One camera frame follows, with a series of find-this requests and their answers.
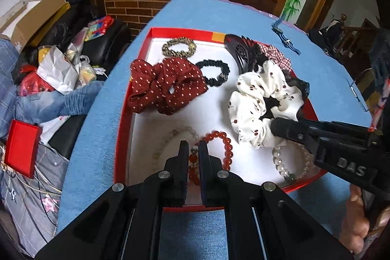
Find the blue lanyard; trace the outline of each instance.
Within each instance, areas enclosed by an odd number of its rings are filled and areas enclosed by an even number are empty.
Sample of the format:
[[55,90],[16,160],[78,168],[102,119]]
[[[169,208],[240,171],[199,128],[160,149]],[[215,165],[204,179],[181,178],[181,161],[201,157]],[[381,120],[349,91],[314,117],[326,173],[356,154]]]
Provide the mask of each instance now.
[[282,16],[280,16],[280,18],[274,22],[272,24],[272,31],[274,33],[276,33],[276,35],[279,36],[280,40],[282,41],[282,44],[284,45],[285,48],[289,48],[291,49],[292,51],[294,51],[298,56],[301,55],[301,51],[299,51],[298,49],[296,49],[293,45],[293,43],[291,42],[290,39],[287,39],[284,35],[283,35],[283,31],[278,28],[278,26],[282,23],[282,21],[284,20],[285,18],[285,14],[282,14]]

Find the metal bolt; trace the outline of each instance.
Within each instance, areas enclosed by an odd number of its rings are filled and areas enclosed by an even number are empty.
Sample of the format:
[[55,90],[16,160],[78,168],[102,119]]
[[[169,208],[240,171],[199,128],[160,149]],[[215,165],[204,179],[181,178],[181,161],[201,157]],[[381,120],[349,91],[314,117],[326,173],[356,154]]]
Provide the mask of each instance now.
[[227,172],[226,170],[219,170],[217,172],[217,176],[219,178],[227,178],[229,176],[229,172]]
[[122,183],[115,183],[111,188],[114,192],[120,192],[124,189],[124,185]]
[[169,171],[163,170],[163,171],[160,171],[158,173],[158,177],[159,178],[169,178],[170,177],[170,173],[169,173]]
[[272,192],[274,189],[276,189],[275,183],[272,182],[265,182],[263,184],[264,190]]

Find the white cherry print scrunchie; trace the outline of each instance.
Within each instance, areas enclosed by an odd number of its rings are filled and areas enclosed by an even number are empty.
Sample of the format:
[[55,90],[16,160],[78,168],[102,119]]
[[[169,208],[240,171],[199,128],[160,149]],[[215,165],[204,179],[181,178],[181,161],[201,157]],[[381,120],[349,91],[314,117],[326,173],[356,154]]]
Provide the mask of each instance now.
[[254,149],[280,145],[283,138],[274,136],[270,130],[273,119],[259,119],[267,111],[264,97],[279,101],[279,106],[271,108],[274,117],[297,121],[296,114],[303,105],[302,92],[287,84],[282,70],[271,60],[264,62],[262,73],[239,75],[235,85],[238,92],[230,97],[229,118],[238,134],[238,143]]

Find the white plastic bag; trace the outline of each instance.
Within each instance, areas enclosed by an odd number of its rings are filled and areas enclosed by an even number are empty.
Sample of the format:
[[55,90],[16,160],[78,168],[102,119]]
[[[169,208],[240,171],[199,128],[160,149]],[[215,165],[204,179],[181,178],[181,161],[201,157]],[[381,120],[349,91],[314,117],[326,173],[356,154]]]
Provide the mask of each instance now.
[[53,137],[55,132],[68,120],[70,116],[60,116],[52,119],[51,121],[39,124],[42,127],[42,133],[40,135],[40,141],[47,145],[49,140]]
[[37,74],[62,94],[73,91],[78,79],[74,66],[56,46],[39,64]]

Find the human hand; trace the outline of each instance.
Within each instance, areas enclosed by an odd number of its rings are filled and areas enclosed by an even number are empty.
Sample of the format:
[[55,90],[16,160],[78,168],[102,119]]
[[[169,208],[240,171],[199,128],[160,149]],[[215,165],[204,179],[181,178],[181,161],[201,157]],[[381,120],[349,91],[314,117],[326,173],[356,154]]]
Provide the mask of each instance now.
[[[364,215],[364,202],[361,197],[361,189],[356,185],[350,186],[351,196],[346,202],[347,213],[342,222],[340,242],[358,254],[364,246],[364,238],[370,228],[368,219]],[[384,227],[390,218],[390,206],[379,216],[376,228]]]

